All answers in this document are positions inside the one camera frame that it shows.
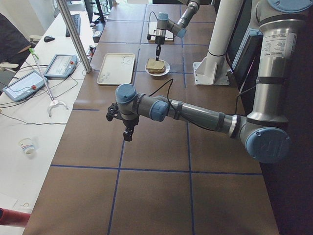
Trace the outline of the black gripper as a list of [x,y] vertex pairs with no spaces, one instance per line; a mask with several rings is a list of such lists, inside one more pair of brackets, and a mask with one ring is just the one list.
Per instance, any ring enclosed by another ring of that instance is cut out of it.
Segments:
[[123,124],[125,125],[125,131],[123,132],[124,141],[132,141],[132,133],[134,132],[135,126],[139,123],[138,119],[133,120],[123,120]]
[[160,53],[161,53],[161,45],[165,43],[165,37],[163,36],[156,36],[156,60],[159,60]]

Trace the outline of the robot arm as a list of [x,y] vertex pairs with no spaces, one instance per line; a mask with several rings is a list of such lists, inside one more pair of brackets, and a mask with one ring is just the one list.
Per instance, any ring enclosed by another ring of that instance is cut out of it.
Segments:
[[[178,23],[165,13],[157,19],[156,38],[165,37],[165,31],[183,37],[186,27],[200,7],[199,0],[180,0],[187,10]],[[218,65],[226,54],[228,43],[238,18],[243,0],[221,0],[207,56],[194,65],[196,84],[213,85],[217,81]],[[137,93],[131,84],[119,85],[116,102],[106,115],[122,120],[126,129],[125,141],[132,141],[139,116],[163,121],[166,116],[192,123],[209,131],[228,134],[239,139],[247,152],[261,163],[275,163],[284,158],[290,146],[285,132],[288,120],[283,115],[287,77],[297,34],[305,24],[312,0],[253,0],[250,35],[261,35],[262,47],[256,78],[253,110],[247,117],[226,115],[197,107],[164,96],[151,97]]]
[[156,47],[156,60],[159,60],[161,53],[161,45],[165,43],[166,31],[169,31],[173,36],[183,38],[186,33],[186,28],[192,17],[198,12],[201,1],[200,0],[180,0],[181,3],[187,5],[187,9],[176,23],[169,19],[167,13],[160,12],[157,17],[155,43]]

